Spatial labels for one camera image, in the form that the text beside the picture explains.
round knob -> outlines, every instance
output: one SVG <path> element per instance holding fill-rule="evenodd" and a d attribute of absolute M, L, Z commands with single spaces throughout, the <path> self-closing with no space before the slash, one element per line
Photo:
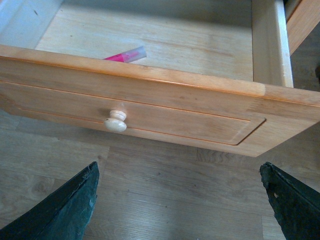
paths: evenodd
<path fill-rule="evenodd" d="M 105 127 L 112 132 L 123 132 L 127 129 L 124 120 L 127 115 L 123 111 L 111 110 L 110 117 L 104 121 Z"/>

open drawer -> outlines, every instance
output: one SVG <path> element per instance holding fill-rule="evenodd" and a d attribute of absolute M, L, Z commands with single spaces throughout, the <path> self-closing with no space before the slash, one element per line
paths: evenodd
<path fill-rule="evenodd" d="M 0 3 L 9 113 L 107 131 L 119 110 L 122 134 L 248 156 L 320 121 L 319 93 L 292 88 L 281 0 L 19 3 Z"/>

pen cap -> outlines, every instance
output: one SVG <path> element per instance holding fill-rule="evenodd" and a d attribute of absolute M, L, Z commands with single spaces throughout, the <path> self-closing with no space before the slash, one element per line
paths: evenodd
<path fill-rule="evenodd" d="M 144 46 L 121 53 L 123 62 L 130 63 L 135 60 L 143 59 L 147 56 Z"/>

pink highlighter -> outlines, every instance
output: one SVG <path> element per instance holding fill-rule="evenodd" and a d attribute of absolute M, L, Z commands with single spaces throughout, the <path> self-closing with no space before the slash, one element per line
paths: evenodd
<path fill-rule="evenodd" d="M 123 53 L 110 56 L 107 58 L 104 58 L 104 60 L 110 60 L 110 61 L 116 61 L 116 62 L 123 62 L 123 63 L 131 63 L 133 61 L 143 59 L 147 56 L 146 50 L 143 46 L 125 51 Z"/>

drawer front panel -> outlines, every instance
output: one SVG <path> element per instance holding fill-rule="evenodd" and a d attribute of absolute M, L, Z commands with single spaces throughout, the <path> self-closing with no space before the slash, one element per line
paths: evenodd
<path fill-rule="evenodd" d="M 109 117 L 110 110 L 127 114 L 127 127 L 161 134 L 237 145 L 264 118 L 228 117 L 205 112 L 116 100 L 41 87 L 0 82 L 1 95 L 18 108 L 96 123 Z"/>

